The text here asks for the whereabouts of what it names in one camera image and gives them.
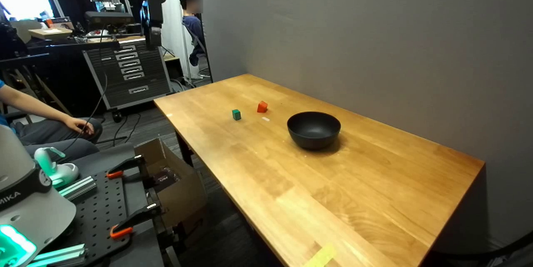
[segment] gray pants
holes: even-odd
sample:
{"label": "gray pants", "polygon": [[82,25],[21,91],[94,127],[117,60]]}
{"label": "gray pants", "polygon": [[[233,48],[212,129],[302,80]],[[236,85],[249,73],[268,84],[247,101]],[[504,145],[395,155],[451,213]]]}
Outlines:
{"label": "gray pants", "polygon": [[20,141],[32,157],[40,147],[55,147],[57,150],[64,152],[65,157],[50,154],[50,159],[57,163],[67,163],[98,152],[98,148],[94,143],[97,142],[102,134],[102,125],[94,118],[90,119],[89,122],[95,128],[95,134],[92,136],[82,134],[70,147],[69,145],[72,144],[78,133],[69,129],[62,122],[45,119],[28,125],[17,122],[14,127],[17,136],[19,136]]}

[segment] yellow tape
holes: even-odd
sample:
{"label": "yellow tape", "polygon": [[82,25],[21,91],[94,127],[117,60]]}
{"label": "yellow tape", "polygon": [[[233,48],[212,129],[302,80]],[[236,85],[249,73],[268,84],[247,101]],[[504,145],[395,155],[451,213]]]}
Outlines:
{"label": "yellow tape", "polygon": [[324,267],[333,257],[337,254],[333,245],[328,244],[321,250],[318,250],[316,254],[305,263],[304,267]]}

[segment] black bowl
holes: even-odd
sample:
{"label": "black bowl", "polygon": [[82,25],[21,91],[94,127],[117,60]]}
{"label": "black bowl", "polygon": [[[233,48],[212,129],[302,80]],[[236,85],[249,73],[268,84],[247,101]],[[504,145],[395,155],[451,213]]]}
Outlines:
{"label": "black bowl", "polygon": [[299,147],[318,150],[329,146],[341,131],[341,122],[321,112],[301,112],[287,121],[289,134]]}

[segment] green cube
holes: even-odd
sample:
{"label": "green cube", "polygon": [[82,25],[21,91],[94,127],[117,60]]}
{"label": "green cube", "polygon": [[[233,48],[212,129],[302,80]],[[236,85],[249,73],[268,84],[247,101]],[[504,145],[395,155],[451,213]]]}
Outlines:
{"label": "green cube", "polygon": [[234,115],[234,119],[235,120],[240,120],[240,111],[239,110],[233,110],[232,113]]}

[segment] black pegboard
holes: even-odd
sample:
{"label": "black pegboard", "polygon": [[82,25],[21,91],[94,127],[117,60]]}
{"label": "black pegboard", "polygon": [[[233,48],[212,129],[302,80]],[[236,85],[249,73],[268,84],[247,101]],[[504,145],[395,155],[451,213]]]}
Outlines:
{"label": "black pegboard", "polygon": [[83,266],[93,265],[130,243],[130,235],[120,240],[109,237],[111,227],[127,217],[127,208],[122,178],[110,180],[106,178],[106,173],[91,175],[97,184],[96,192],[74,200],[74,221],[54,245],[59,249],[85,244],[88,252]]}

